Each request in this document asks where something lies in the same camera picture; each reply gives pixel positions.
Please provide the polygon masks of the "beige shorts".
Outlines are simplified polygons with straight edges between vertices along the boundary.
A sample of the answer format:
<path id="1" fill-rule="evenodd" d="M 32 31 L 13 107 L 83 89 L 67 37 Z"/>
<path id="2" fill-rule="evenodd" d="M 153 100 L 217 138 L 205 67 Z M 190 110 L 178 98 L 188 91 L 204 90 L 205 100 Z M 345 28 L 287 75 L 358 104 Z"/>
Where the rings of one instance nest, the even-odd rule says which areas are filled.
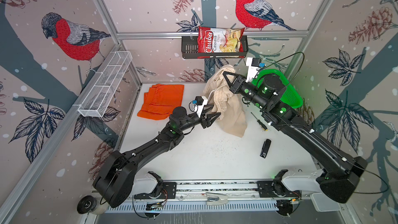
<path id="1" fill-rule="evenodd" d="M 203 95 L 208 98 L 209 104 L 214 107 L 213 113 L 220 113 L 216 123 L 225 133 L 242 138 L 247 129 L 246 116 L 240 96 L 230 91 L 228 81 L 223 72 L 235 73 L 232 65 L 220 68 L 208 81 Z"/>

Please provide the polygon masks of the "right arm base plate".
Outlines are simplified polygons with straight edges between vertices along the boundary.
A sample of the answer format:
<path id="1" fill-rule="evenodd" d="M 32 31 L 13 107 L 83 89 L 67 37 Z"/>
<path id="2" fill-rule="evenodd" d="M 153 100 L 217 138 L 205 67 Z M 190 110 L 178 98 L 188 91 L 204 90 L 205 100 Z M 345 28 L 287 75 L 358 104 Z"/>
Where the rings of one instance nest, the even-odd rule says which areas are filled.
<path id="1" fill-rule="evenodd" d="M 299 190 L 290 191 L 282 183 L 273 180 L 257 181 L 258 193 L 261 198 L 301 198 Z"/>

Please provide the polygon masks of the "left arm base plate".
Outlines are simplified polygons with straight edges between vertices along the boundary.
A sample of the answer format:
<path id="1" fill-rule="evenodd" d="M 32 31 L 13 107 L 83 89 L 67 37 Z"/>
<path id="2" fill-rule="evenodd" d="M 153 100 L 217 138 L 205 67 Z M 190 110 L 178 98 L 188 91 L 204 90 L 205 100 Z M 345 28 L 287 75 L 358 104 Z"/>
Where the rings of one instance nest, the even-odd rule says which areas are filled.
<path id="1" fill-rule="evenodd" d="M 141 193 L 134 196 L 138 200 L 166 200 L 175 199 L 177 190 L 176 182 L 158 183 L 150 193 Z"/>

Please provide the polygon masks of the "orange shorts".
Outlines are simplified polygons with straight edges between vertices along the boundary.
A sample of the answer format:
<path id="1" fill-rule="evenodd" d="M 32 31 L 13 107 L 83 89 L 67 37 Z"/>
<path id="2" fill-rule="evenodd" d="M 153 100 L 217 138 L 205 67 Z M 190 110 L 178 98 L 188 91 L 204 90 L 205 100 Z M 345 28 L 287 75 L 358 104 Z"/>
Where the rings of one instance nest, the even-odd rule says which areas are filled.
<path id="1" fill-rule="evenodd" d="M 156 84 L 144 93 L 144 103 L 138 117 L 150 120 L 169 118 L 173 110 L 182 104 L 184 85 Z"/>

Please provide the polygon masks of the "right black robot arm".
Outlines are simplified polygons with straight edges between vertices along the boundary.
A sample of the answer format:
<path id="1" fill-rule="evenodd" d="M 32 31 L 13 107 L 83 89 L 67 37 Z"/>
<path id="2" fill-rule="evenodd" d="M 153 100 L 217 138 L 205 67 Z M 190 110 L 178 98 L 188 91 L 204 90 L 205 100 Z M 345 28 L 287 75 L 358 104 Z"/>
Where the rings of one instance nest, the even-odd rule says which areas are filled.
<path id="1" fill-rule="evenodd" d="M 260 86 L 247 82 L 240 74 L 224 72 L 223 76 L 232 93 L 242 95 L 257 106 L 269 125 L 291 137 L 320 163 L 322 172 L 316 183 L 321 192 L 335 202 L 348 202 L 368 165 L 365 159 L 352 157 L 332 145 L 296 110 L 282 102 L 286 86 L 278 75 L 265 75 Z"/>

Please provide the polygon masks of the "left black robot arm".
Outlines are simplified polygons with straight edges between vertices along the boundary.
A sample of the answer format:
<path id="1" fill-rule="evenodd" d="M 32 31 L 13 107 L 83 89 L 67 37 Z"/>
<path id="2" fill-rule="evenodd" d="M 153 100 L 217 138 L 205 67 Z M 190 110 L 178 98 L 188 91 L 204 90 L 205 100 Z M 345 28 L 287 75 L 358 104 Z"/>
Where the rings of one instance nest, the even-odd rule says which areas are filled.
<path id="1" fill-rule="evenodd" d="M 180 106 L 173 110 L 169 122 L 158 135 L 142 146 L 120 153 L 112 152 L 105 160 L 94 180 L 93 187 L 111 206 L 121 205 L 130 195 L 136 173 L 151 160 L 179 145 L 185 130 L 201 125 L 210 127 L 221 115 L 211 113 L 212 105 L 206 105 L 201 114 L 187 114 Z"/>

